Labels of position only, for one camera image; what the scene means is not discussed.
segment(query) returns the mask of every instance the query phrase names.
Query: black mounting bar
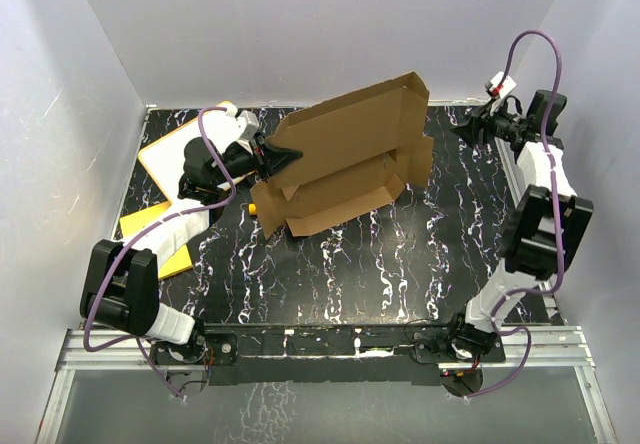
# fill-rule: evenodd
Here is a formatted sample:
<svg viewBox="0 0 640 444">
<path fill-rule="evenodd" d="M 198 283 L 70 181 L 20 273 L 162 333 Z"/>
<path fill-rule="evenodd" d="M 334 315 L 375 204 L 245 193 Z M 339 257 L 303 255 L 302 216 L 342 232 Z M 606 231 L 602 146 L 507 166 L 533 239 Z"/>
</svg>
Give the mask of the black mounting bar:
<svg viewBox="0 0 640 444">
<path fill-rule="evenodd" d="M 435 324 L 205 324 L 212 352 L 209 384 L 252 382 L 411 382 L 442 383 L 438 364 L 456 362 L 447 350 L 449 328 Z M 159 365 L 184 365 L 163 350 L 182 349 L 158 343 L 152 358 Z M 484 362 L 503 362 L 494 346 Z"/>
</svg>

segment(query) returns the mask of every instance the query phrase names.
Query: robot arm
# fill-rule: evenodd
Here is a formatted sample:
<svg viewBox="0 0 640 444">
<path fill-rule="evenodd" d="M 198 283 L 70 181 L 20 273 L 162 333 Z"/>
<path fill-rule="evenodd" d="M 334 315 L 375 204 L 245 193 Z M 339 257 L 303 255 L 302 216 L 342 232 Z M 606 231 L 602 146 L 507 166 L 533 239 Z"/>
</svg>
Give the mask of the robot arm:
<svg viewBox="0 0 640 444">
<path fill-rule="evenodd" d="M 214 142 L 220 151 L 224 151 L 222 162 L 234 181 L 254 171 L 266 180 L 302 157 L 299 151 L 267 143 L 257 130 L 258 120 L 252 113 L 243 111 L 237 117 L 218 117 L 229 120 L 233 128 L 244 129 L 242 135 L 228 145 Z M 229 184 L 207 150 L 202 136 L 186 142 L 185 134 L 190 131 L 176 132 L 167 138 L 184 146 L 184 173 L 175 196 L 179 199 L 173 200 L 171 208 L 147 226 L 153 226 L 153 232 L 140 238 L 124 256 L 99 302 L 95 320 L 134 336 L 195 347 L 198 334 L 196 320 L 160 303 L 158 270 L 181 246 L 221 217 L 222 208 L 197 209 L 223 201 Z M 128 241 L 103 240 L 94 246 L 80 302 L 82 317 L 89 315 L 105 276 Z"/>
<path fill-rule="evenodd" d="M 480 293 L 467 303 L 451 323 L 450 350 L 459 359 L 470 359 L 489 352 L 498 337 L 494 332 L 494 324 L 495 328 L 500 329 L 506 316 L 525 295 L 525 292 L 511 294 L 514 290 L 533 289 L 557 272 L 551 167 L 540 135 L 541 115 L 549 101 L 549 93 L 536 92 L 526 117 L 509 114 L 504 98 L 500 99 L 502 104 L 497 110 L 492 111 L 493 101 L 498 99 L 494 98 L 474 111 L 469 122 L 458 126 L 453 132 L 469 145 L 486 143 L 494 137 L 509 142 L 516 154 L 526 190 L 504 231 L 497 268 Z M 553 120 L 548 127 L 551 132 L 557 127 L 555 119 L 564 108 L 566 97 L 558 95 L 554 104 Z M 593 204 L 578 197 L 569 184 L 562 167 L 562 142 L 551 137 L 548 141 L 556 162 L 564 263 L 565 269 L 568 269 L 593 213 Z M 506 302 L 492 314 L 505 297 Z"/>
</svg>

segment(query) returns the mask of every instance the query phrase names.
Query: metal frame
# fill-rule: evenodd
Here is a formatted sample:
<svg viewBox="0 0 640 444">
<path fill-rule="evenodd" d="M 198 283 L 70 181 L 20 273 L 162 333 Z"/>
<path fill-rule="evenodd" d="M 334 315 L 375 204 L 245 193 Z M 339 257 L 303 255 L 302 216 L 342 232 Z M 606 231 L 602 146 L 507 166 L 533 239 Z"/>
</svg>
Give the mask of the metal frame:
<svg viewBox="0 0 640 444">
<path fill-rule="evenodd" d="M 435 105 L 478 105 L 478 100 L 436 103 Z M 509 150 L 504 142 L 496 141 L 496 146 L 503 162 L 505 174 L 514 202 L 522 195 L 516 178 L 516 170 L 509 158 Z M 553 298 L 545 298 L 548 312 L 556 312 L 557 306 Z M 534 326 L 530 329 L 533 337 L 531 354 L 525 367 L 573 367 L 589 413 L 594 435 L 599 444 L 617 444 L 617 439 L 609 419 L 600 388 L 594 372 L 593 358 L 580 326 Z M 108 371 L 146 371 L 150 372 L 134 340 L 123 341 L 99 353 L 88 353 L 82 344 L 82 331 L 69 331 L 60 354 L 56 368 L 49 401 L 42 419 L 36 442 L 38 444 L 56 441 L 67 401 L 73 387 L 76 371 L 108 370 Z M 106 342 L 122 333 L 112 330 L 96 330 L 92 332 L 95 344 Z M 514 334 L 503 339 L 506 361 L 503 363 L 484 363 L 483 367 L 515 368 L 522 359 L 526 336 L 524 333 Z M 144 343 L 147 350 L 149 343 Z M 466 367 L 465 363 L 451 362 L 439 364 L 441 368 L 455 369 Z M 170 366 L 171 371 L 197 371 L 201 366 Z"/>
</svg>

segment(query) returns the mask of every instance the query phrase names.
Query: cardboard box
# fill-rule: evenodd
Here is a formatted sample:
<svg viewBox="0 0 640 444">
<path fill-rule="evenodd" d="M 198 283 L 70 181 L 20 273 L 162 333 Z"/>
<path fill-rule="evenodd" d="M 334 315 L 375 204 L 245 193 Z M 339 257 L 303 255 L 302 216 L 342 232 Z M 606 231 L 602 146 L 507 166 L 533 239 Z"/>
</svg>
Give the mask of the cardboard box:
<svg viewBox="0 0 640 444">
<path fill-rule="evenodd" d="M 414 72 L 293 112 L 267 139 L 304 156 L 251 189 L 265 237 L 310 236 L 427 185 L 429 91 Z"/>
</svg>

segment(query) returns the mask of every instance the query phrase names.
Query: glass panel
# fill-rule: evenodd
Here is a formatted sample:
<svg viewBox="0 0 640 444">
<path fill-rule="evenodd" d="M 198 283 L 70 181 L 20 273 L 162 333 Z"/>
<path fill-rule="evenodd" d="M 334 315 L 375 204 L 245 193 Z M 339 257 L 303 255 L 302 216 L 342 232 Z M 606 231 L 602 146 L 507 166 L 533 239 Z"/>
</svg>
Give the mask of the glass panel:
<svg viewBox="0 0 640 444">
<path fill-rule="evenodd" d="M 509 372 L 485 370 L 485 385 Z M 176 376 L 174 384 L 199 378 Z M 596 442 L 573 368 L 525 369 L 469 404 L 447 399 L 441 387 L 398 383 L 188 390 L 182 405 L 151 372 L 79 371 L 57 442 Z"/>
</svg>

